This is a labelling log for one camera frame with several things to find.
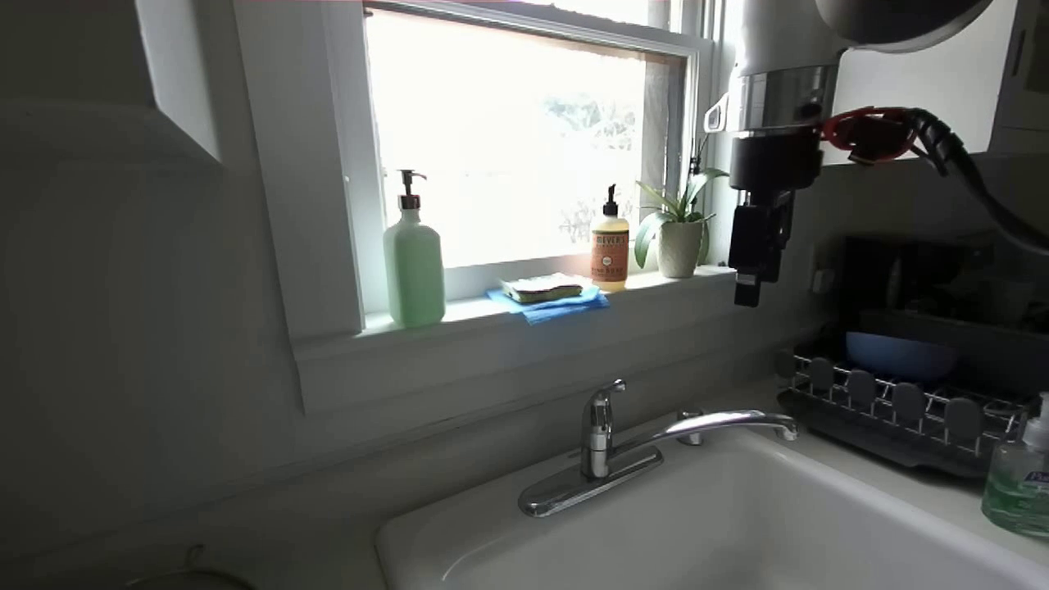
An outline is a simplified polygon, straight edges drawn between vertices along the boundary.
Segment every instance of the black cord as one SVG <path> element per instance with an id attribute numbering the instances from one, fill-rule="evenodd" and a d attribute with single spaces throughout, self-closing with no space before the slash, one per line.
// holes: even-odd
<path id="1" fill-rule="evenodd" d="M 959 136 L 930 111 L 910 107 L 916 136 L 922 142 L 926 156 L 936 166 L 936 175 L 948 175 L 948 165 L 959 175 L 959 181 L 969 188 L 976 204 L 986 210 L 991 222 L 1024 251 L 1049 255 L 1049 237 L 1027 220 L 1019 220 L 1013 210 L 1005 210 L 991 188 L 982 184 L 982 175 L 976 160 L 964 152 Z"/>

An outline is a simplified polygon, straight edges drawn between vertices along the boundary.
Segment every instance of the window sill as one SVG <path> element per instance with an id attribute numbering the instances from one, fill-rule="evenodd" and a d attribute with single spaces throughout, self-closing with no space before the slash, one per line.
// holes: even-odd
<path id="1" fill-rule="evenodd" d="M 468 377 L 530 366 L 591 348 L 672 330 L 732 307 L 732 267 L 702 265 L 694 278 L 636 276 L 611 307 L 527 324 L 496 302 L 456 302 L 435 329 L 396 330 L 368 317 L 356 337 L 325 337 L 295 348 L 306 412 L 354 411 L 412 396 Z"/>

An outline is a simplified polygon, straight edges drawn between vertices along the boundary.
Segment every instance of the soap dispenser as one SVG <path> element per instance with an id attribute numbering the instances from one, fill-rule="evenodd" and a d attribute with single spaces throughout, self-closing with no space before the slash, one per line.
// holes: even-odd
<path id="1" fill-rule="evenodd" d="M 982 513 L 1027 538 L 1049 541 L 1049 393 L 1019 438 L 1001 438 L 982 487 Z"/>
<path id="2" fill-rule="evenodd" d="M 386 228 L 386 276 L 389 314 L 396 329 L 426 329 L 445 317 L 445 267 L 438 260 L 438 237 L 421 216 L 421 192 L 412 192 L 416 169 L 400 169 L 402 196 L 400 220 Z"/>
<path id="3" fill-rule="evenodd" d="M 625 287 L 625 261 L 629 261 L 629 222 L 618 216 L 616 184 L 608 192 L 599 210 L 599 222 L 593 226 L 593 248 L 591 248 L 591 278 L 599 290 L 622 290 Z"/>

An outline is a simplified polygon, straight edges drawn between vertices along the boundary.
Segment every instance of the blue bowl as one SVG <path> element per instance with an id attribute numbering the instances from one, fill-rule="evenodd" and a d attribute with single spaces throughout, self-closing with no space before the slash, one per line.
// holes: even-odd
<path id="1" fill-rule="evenodd" d="M 867 366 L 880 377 L 917 382 L 942 382 L 957 366 L 955 348 L 868 330 L 848 330 L 846 355 L 857 366 Z"/>

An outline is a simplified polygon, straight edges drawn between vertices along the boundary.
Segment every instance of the potted plant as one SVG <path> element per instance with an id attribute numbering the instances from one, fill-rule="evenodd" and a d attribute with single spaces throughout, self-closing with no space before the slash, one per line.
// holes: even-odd
<path id="1" fill-rule="evenodd" d="M 651 214 L 642 220 L 632 260 L 638 267 L 648 261 L 651 239 L 659 239 L 659 272 L 670 278 L 689 278 L 705 255 L 708 247 L 708 210 L 705 210 L 705 188 L 710 181 L 728 176 L 719 166 L 705 166 L 686 181 L 686 191 L 672 196 L 659 188 L 642 188 L 642 200 L 651 205 Z"/>

